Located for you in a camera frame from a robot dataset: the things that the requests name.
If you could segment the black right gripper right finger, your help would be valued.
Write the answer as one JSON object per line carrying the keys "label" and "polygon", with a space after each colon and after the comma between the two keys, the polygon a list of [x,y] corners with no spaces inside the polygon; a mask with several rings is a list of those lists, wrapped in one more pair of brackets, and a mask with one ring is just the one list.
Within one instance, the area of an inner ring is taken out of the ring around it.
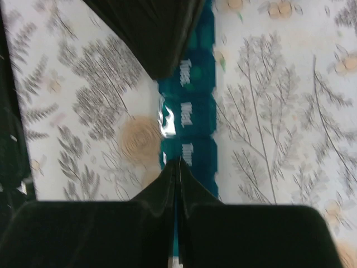
{"label": "black right gripper right finger", "polygon": [[342,267],[320,213],[305,205],[224,204],[177,162],[184,267]]}

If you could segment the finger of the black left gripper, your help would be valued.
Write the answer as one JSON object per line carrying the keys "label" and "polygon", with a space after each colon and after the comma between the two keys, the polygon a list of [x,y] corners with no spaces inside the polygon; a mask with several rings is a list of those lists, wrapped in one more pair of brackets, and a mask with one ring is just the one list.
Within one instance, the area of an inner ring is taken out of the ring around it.
{"label": "finger of the black left gripper", "polygon": [[91,0],[86,4],[117,34],[152,79],[172,75],[205,1]]}

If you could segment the teal weekly pill organizer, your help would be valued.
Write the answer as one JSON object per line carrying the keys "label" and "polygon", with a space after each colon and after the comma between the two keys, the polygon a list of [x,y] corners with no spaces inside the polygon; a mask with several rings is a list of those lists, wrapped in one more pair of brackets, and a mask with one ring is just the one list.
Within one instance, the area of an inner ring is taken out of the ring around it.
{"label": "teal weekly pill organizer", "polygon": [[205,1],[187,49],[173,75],[158,83],[159,126],[163,136],[160,165],[182,158],[192,175],[215,197],[218,186],[215,21],[212,2]]}

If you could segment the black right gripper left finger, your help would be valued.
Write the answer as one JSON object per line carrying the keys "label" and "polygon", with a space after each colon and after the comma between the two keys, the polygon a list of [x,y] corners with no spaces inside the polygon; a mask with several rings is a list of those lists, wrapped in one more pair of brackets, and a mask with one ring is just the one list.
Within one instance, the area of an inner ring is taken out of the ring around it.
{"label": "black right gripper left finger", "polygon": [[1,266],[171,267],[177,165],[128,201],[24,204],[1,239]]}

